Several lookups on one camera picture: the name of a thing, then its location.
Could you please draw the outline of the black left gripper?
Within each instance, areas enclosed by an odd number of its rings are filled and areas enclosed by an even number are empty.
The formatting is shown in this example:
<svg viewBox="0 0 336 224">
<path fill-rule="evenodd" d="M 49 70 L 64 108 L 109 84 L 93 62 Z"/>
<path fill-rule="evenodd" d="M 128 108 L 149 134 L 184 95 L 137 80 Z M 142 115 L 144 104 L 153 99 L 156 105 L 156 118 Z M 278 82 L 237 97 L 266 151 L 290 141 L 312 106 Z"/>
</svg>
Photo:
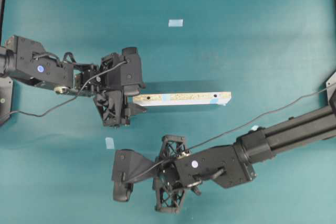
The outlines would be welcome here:
<svg viewBox="0 0 336 224">
<path fill-rule="evenodd" d="M 145 113 L 147 109 L 136 103 L 126 102 L 127 97 L 134 97 L 141 93 L 141 89 L 145 89 L 145 83 L 129 84 L 123 87 L 120 80 L 117 79 L 120 69 L 117 64 L 123 62 L 124 59 L 117 53 L 109 54 L 101 59 L 100 84 L 97 87 L 97 94 L 93 101 L 102 119 L 103 126 L 120 127 L 122 125 L 130 125 L 129 116 Z"/>
</svg>

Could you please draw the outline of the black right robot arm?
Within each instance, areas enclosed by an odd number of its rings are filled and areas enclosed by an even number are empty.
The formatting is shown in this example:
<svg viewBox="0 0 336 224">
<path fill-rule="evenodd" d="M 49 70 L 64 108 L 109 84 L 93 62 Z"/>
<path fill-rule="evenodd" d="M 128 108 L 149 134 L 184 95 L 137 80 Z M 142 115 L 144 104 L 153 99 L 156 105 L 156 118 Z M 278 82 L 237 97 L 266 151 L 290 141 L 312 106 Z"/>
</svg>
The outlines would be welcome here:
<svg viewBox="0 0 336 224">
<path fill-rule="evenodd" d="M 315 141 L 335 136 L 335 92 L 328 92 L 329 104 L 324 108 L 264 128 L 260 127 L 237 138 L 231 145 L 208 148 L 191 153 L 186 140 L 165 135 L 153 180 L 155 210 L 178 213 L 187 190 L 200 195 L 198 185 L 212 180 L 223 188 L 252 181 L 254 163 L 274 158 L 277 154 Z"/>
</svg>

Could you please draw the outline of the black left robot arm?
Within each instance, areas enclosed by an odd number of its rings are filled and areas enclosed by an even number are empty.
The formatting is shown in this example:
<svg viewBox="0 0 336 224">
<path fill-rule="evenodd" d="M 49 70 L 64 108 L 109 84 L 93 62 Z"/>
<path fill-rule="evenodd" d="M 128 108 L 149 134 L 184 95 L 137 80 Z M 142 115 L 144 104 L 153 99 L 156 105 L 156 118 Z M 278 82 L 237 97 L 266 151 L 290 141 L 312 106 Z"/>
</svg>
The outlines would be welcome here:
<svg viewBox="0 0 336 224">
<path fill-rule="evenodd" d="M 11 111 L 13 80 L 56 94 L 92 97 L 104 126 L 130 125 L 130 118 L 146 108 L 129 102 L 145 88 L 142 63 L 135 47 L 101 59 L 99 65 L 76 62 L 71 52 L 60 59 L 39 42 L 12 36 L 1 47 L 1 123 Z"/>
</svg>

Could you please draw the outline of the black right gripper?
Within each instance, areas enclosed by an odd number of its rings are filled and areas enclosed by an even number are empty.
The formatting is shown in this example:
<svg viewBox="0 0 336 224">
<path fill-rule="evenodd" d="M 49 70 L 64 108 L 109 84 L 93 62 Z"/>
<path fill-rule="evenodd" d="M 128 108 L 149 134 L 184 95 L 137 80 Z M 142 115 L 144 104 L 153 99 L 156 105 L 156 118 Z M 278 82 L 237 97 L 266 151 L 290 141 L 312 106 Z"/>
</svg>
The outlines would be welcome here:
<svg viewBox="0 0 336 224">
<path fill-rule="evenodd" d="M 186 140 L 183 136 L 165 135 L 156 161 L 161 161 L 157 175 L 153 179 L 157 206 L 181 206 L 186 195 L 180 182 L 174 160 L 184 156 Z"/>
</svg>

